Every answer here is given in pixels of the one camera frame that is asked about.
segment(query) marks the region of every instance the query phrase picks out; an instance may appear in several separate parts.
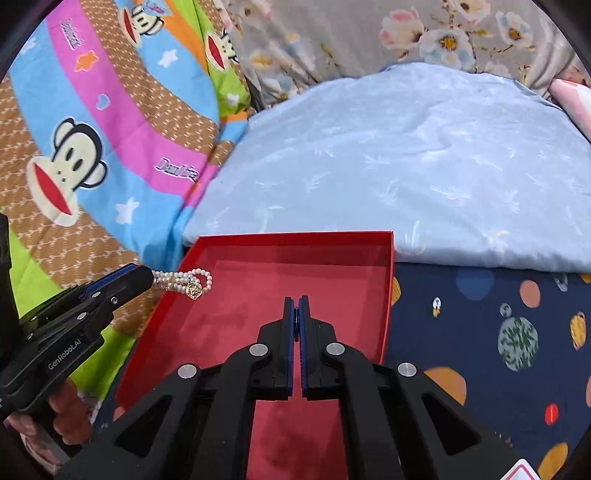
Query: red box lid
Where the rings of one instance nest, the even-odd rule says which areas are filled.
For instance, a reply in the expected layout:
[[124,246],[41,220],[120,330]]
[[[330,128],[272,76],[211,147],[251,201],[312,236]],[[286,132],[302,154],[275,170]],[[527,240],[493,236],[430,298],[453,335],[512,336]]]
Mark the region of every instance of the red box lid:
[[[392,232],[201,237],[179,270],[209,270],[213,289],[197,300],[166,293],[131,358],[117,399],[125,409],[184,363],[222,363],[282,317],[283,298],[310,298],[315,318],[374,362],[385,354],[394,275]],[[248,478],[345,479],[337,401],[301,397],[299,348],[294,396],[256,404]]]

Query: pink pillow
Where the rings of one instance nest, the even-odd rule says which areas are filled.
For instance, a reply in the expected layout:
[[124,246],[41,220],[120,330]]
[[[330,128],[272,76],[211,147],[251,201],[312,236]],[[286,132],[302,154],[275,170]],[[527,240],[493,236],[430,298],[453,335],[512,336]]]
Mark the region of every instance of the pink pillow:
[[568,80],[552,80],[552,97],[560,104],[587,140],[591,141],[591,88]]

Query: blue circle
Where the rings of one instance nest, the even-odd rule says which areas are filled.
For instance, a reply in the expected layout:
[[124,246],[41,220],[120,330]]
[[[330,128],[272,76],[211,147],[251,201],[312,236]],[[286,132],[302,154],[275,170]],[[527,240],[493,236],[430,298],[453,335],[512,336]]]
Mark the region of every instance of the blue circle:
[[488,295],[494,282],[494,273],[486,268],[457,269],[457,289],[468,300],[482,300]]

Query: pearl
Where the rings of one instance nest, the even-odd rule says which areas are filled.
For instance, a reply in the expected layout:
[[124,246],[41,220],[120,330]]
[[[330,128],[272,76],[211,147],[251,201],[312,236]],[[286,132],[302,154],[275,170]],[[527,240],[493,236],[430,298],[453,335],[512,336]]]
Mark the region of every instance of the pearl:
[[[187,286],[189,284],[193,286],[199,286],[202,293],[211,291],[213,284],[213,277],[210,273],[202,268],[194,268],[188,272],[163,272],[152,270],[154,276],[152,280],[152,286],[158,290],[173,291],[180,294],[187,293]],[[205,285],[201,284],[201,281],[196,275],[203,275],[206,277]]]

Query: blue stripe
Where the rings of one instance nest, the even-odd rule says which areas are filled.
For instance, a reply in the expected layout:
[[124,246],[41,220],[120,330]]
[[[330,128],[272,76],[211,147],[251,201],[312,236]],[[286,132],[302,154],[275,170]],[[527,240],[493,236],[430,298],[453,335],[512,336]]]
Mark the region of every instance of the blue stripe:
[[[115,4],[118,8],[127,7],[129,10],[135,6],[130,0],[115,0]],[[219,110],[212,81],[191,52],[166,27],[154,35],[142,35],[141,39],[142,44],[137,52],[150,75],[192,110],[219,125]],[[167,68],[158,64],[165,52],[173,50],[178,60]]]
[[248,121],[240,120],[238,122],[228,122],[222,128],[219,134],[219,141],[229,140],[236,145],[243,137],[248,127]]
[[[138,253],[142,262],[155,270],[175,268],[182,255],[177,222],[186,221],[182,200],[156,192],[123,166],[63,73],[45,21],[31,38],[35,47],[19,54],[9,73],[22,116],[41,154],[53,155],[54,129],[64,118],[71,116],[92,126],[102,140],[108,173],[97,188],[76,191],[79,203],[125,248]],[[125,205],[132,197],[139,202],[132,225],[120,225],[116,205]]]

